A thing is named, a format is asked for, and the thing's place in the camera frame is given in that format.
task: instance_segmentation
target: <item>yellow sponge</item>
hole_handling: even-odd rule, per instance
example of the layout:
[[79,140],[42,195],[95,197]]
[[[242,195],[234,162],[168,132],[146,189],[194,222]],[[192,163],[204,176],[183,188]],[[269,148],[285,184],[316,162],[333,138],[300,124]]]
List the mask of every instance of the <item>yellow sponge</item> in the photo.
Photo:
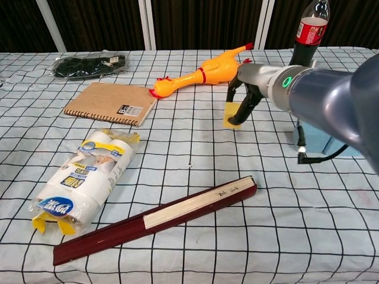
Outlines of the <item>yellow sponge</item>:
[[225,103],[223,127],[234,128],[234,129],[241,128],[241,125],[233,125],[230,122],[228,122],[228,119],[230,117],[233,117],[237,113],[240,104],[241,103],[239,102],[226,102]]

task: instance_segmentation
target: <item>yellow rubber chicken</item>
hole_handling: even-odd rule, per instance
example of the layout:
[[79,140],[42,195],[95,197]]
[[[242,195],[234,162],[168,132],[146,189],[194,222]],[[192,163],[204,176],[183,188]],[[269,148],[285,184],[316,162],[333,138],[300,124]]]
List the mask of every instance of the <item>yellow rubber chicken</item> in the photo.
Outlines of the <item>yellow rubber chicken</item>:
[[[237,69],[240,66],[240,63],[235,60],[235,56],[242,51],[252,48],[253,44],[248,43],[237,49],[225,51],[215,58],[208,59],[194,73],[186,76],[176,79],[170,79],[168,77],[159,78],[154,85],[154,89],[150,89],[149,92],[155,98],[161,99],[187,85],[200,83],[218,84],[220,82],[230,81],[236,76]],[[251,62],[251,60],[247,59],[243,63],[249,62]]]

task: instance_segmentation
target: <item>notebook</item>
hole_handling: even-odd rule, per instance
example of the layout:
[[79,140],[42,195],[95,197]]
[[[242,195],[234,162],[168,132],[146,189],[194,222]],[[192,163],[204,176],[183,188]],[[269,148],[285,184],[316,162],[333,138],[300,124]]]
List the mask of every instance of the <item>notebook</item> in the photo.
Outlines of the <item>notebook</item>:
[[140,126],[156,102],[148,90],[132,85],[94,82],[63,111],[77,117]]

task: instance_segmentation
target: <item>checkered tablecloth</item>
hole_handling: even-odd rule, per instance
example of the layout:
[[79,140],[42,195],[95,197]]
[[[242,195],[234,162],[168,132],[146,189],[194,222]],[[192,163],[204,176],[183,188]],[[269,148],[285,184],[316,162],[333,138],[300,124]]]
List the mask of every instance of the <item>checkered tablecloth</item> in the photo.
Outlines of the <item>checkered tablecloth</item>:
[[[152,86],[193,72],[221,50],[133,51],[102,82]],[[378,50],[319,48],[319,67],[354,71]],[[50,76],[69,53],[0,54],[1,283],[379,283],[379,177],[362,157],[297,165],[293,118],[263,100],[240,130],[222,126],[227,84],[189,86],[158,101],[140,128],[65,115],[93,80]],[[288,64],[291,50],[242,62]],[[245,95],[237,90],[237,99]],[[98,127],[140,133],[139,151],[91,230],[252,175],[255,196],[186,224],[52,266],[71,239],[32,229],[28,206]]]

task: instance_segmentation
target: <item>black cable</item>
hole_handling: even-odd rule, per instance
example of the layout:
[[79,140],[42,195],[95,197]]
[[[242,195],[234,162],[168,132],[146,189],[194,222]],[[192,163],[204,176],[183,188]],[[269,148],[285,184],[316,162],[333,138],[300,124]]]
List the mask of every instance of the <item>black cable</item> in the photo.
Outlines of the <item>black cable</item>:
[[315,158],[308,158],[306,154],[306,137],[304,134],[303,127],[300,125],[299,120],[297,121],[297,132],[298,132],[298,140],[297,145],[299,146],[298,149],[298,155],[297,155],[297,163],[298,164],[315,164],[315,163],[322,163],[328,160],[332,160],[333,158],[340,155],[343,151],[345,151],[349,146],[343,145],[340,149],[335,151],[333,154],[326,156],[326,157],[315,157]]

